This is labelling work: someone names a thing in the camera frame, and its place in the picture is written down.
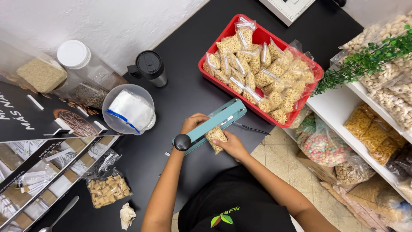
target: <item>black shirt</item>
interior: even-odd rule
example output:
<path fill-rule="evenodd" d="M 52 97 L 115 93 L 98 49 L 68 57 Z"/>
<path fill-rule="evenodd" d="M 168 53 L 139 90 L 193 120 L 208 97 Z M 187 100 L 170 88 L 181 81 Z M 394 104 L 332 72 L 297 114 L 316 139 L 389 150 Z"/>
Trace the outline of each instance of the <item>black shirt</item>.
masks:
<path fill-rule="evenodd" d="M 179 232 L 296 232 L 286 206 L 279 206 L 243 166 L 222 172 L 179 213 Z"/>

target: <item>black lid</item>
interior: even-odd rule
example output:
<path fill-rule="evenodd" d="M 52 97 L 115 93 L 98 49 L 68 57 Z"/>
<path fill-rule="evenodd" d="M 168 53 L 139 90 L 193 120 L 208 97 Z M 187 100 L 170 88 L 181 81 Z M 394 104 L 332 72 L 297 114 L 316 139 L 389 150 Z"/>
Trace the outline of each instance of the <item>black lid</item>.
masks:
<path fill-rule="evenodd" d="M 143 51 L 136 57 L 136 66 L 140 74 L 148 80 L 158 78 L 164 71 L 159 54 L 151 50 Z"/>

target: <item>person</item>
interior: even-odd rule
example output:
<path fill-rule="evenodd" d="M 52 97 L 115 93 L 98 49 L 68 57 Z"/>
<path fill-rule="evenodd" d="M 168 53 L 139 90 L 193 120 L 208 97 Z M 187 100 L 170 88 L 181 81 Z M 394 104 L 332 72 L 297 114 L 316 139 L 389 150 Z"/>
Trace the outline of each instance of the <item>person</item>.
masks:
<path fill-rule="evenodd" d="M 186 134 L 206 115 L 185 119 Z M 241 165 L 217 175 L 179 213 L 179 232 L 276 231 L 295 232 L 292 216 L 305 232 L 339 232 L 299 191 L 277 177 L 243 147 L 238 137 L 223 130 L 227 142 L 214 140 Z M 184 152 L 172 149 L 147 204 L 142 232 L 170 231 Z"/>

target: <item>spoon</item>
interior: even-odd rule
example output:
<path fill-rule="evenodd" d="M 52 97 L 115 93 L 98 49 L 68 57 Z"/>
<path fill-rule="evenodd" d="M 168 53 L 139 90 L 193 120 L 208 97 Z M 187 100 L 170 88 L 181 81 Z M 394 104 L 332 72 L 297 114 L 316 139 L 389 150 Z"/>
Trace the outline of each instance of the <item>spoon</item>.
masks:
<path fill-rule="evenodd" d="M 66 208 L 63 210 L 63 212 L 61 212 L 60 216 L 57 218 L 57 220 L 50 226 L 50 227 L 45 227 L 41 230 L 39 230 L 39 232 L 52 232 L 53 226 L 58 222 L 58 220 L 60 220 L 60 218 L 62 218 L 72 207 L 73 205 L 76 204 L 76 202 L 79 200 L 79 196 L 75 196 L 73 198 L 73 200 L 70 201 L 70 203 L 66 206 Z"/>

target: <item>crumpled paper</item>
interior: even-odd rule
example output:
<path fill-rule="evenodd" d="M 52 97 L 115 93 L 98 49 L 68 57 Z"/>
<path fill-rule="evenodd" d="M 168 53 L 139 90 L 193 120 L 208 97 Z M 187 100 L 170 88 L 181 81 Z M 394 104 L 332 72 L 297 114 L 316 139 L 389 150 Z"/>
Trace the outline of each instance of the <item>crumpled paper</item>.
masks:
<path fill-rule="evenodd" d="M 122 230 L 127 230 L 131 226 L 131 222 L 135 219 L 136 213 L 133 208 L 129 206 L 128 203 L 122 206 L 120 210 L 120 221 L 122 222 Z"/>

